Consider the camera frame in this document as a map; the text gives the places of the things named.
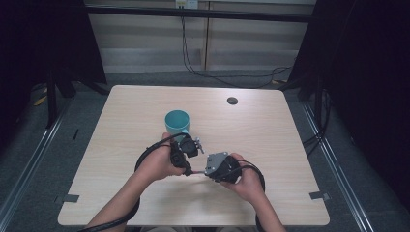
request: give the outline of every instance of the person's right hand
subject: person's right hand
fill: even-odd
[[[245,160],[241,155],[232,153],[230,156],[235,158],[241,166],[247,165],[247,163],[241,161]],[[220,182],[221,185],[227,189],[231,189],[236,192],[242,199],[253,204],[256,199],[265,195],[262,185],[260,184],[258,174],[251,168],[242,169],[242,177],[236,184],[227,182]]]

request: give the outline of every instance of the light wood tabletop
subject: light wood tabletop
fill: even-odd
[[[237,104],[229,104],[234,97]],[[204,170],[208,154],[239,153],[263,173],[266,194],[284,225],[325,225],[329,215],[286,99],[281,91],[228,88],[115,86],[102,111],[58,221],[84,225],[133,173],[138,157],[161,140],[164,116],[190,115],[190,134],[205,155],[188,159]],[[254,210],[234,192],[203,175],[168,177],[141,195],[129,225],[247,226]]]

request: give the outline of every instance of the cup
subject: cup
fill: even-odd
[[[190,115],[184,110],[176,109],[168,112],[165,116],[166,131],[170,134],[180,132],[188,133],[190,130]],[[177,142],[181,142],[183,135],[175,137]]]

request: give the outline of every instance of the gray carpet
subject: gray carpet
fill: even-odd
[[[213,73],[231,75],[244,72]],[[286,79],[288,74],[289,72],[286,71],[275,75],[275,79]],[[109,84],[106,88],[116,84],[231,87],[213,78],[200,77],[188,72],[111,74],[107,79]],[[223,80],[241,87],[252,88],[270,82],[270,77],[230,77]],[[62,124],[15,211],[7,231],[75,231],[78,229],[58,224],[57,217],[61,205],[54,203],[54,199],[57,195],[68,192],[107,96],[99,95],[80,83],[75,83],[74,86],[77,94],[71,100],[67,114],[64,115]],[[276,89],[278,85],[269,84],[264,88]],[[301,139],[305,141],[313,136],[313,132],[302,105],[296,98],[297,93],[298,90],[288,90],[285,96]],[[19,173],[23,170],[24,164],[40,141],[45,124],[46,103],[36,107],[29,105],[22,116],[14,142],[0,157],[1,203],[4,202]],[[374,231],[410,231],[408,212],[367,164],[360,150],[352,144],[349,133],[334,108],[326,136],[351,186],[363,204]],[[319,148],[309,156],[309,161],[319,188],[331,196],[331,199],[325,202],[331,222],[322,227],[287,227],[288,231],[360,231],[334,174]]]

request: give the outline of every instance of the person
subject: person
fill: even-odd
[[[162,139],[170,136],[165,132]],[[139,166],[139,168],[129,177],[122,188],[114,197],[91,219],[85,228],[100,225],[120,218],[128,213],[132,206],[153,182],[162,180],[167,176],[180,176],[184,173],[183,168],[172,165],[170,161],[170,141],[163,143],[158,149],[152,152]],[[245,160],[241,155],[233,153],[230,156],[236,160]],[[285,231],[278,215],[266,196],[257,173],[250,168],[242,170],[242,177],[236,184],[221,182],[221,185],[236,192],[242,199],[248,201],[259,217],[261,226],[265,231],[281,232]],[[126,224],[104,231],[124,231]]]

